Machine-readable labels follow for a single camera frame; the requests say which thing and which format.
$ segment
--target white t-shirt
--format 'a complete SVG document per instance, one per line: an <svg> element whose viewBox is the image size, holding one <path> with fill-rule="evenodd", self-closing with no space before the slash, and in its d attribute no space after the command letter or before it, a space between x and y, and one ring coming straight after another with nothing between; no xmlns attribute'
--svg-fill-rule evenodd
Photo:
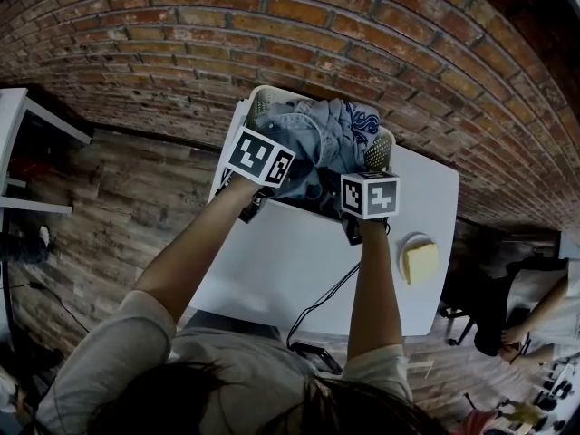
<svg viewBox="0 0 580 435"><path fill-rule="evenodd" d="M580 353L580 261L569 260L566 270L528 271L517 274L507 296L507 317L514 308L534 309L562 277L568 277L568 292L557 309L530 333L534 349L548 343L554 359Z"/></svg>
<svg viewBox="0 0 580 435"><path fill-rule="evenodd" d="M236 433L256 433L300 403L305 382L315 374L311 363L276 340L201 328L176 335L163 305L133 291L79 344L41 402L37 419L53 435L84 434L95 408L118 397L140 374L171 360L216 363L224 368L220 379L244 383L221 389L219 401L210 396L200 432L212 435L229 435L227 424ZM406 364L401 345L385 346L349 361L343 379L410 401Z"/></svg>

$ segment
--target white furniture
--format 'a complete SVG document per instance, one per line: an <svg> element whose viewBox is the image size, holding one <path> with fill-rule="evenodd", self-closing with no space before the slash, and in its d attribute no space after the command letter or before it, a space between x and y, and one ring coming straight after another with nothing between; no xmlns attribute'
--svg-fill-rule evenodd
<svg viewBox="0 0 580 435"><path fill-rule="evenodd" d="M224 150L250 108L240 101ZM222 152L210 192L223 172ZM401 211L389 219L391 259L404 335L428 334L450 259L459 175L431 159L396 146L391 170L401 176ZM422 232L440 248L440 269L422 285L407 286L398 268L404 242ZM289 328L298 315L360 261L361 246L349 246L337 222L268 200L249 224L238 220L191 306L246 321ZM310 313L300 330L348 334L355 277Z"/></svg>
<svg viewBox="0 0 580 435"><path fill-rule="evenodd" d="M73 207L51 205L4 196L8 184L20 187L25 186L25 183L22 181L9 179L7 177L7 171L12 148L15 145L16 135L27 111L34 113L49 124L52 124L55 128L66 132L82 143L91 143L91 137L74 128L68 122L61 120L38 103L27 98L27 92L27 89L0 90L0 208L31 209L33 211L71 214Z"/></svg>

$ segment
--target brick wall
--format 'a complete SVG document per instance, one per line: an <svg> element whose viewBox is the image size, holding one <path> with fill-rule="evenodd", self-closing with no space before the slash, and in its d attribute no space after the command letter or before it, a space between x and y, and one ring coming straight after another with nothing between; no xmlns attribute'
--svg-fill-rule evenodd
<svg viewBox="0 0 580 435"><path fill-rule="evenodd" d="M219 145L258 84L352 98L460 172L464 217L580 228L577 99L487 0L5 0L0 24L0 81L86 120Z"/></svg>

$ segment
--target gray pants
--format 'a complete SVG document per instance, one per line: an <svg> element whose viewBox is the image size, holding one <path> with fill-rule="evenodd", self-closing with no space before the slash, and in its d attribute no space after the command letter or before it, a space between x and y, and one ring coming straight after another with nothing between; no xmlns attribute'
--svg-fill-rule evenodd
<svg viewBox="0 0 580 435"><path fill-rule="evenodd" d="M196 311L193 317L186 324L187 327L205 327L207 329L217 329L227 332L237 332L238 334L249 334L258 337L272 338L278 342L280 331L273 325L249 323L241 319L226 317L224 315L208 313L206 311Z"/></svg>

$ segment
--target white plate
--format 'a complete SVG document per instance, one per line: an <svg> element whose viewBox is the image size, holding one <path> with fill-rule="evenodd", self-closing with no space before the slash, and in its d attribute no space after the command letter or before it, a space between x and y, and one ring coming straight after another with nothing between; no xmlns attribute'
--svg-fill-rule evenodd
<svg viewBox="0 0 580 435"><path fill-rule="evenodd" d="M403 244L401 252L399 253L399 271L401 272L402 278L405 279L406 285L409 285L410 283L407 278L407 273L405 272L405 253L407 250L414 247L421 247L423 245L428 245L429 243L433 243L430 237L427 234L418 232L410 236Z"/></svg>

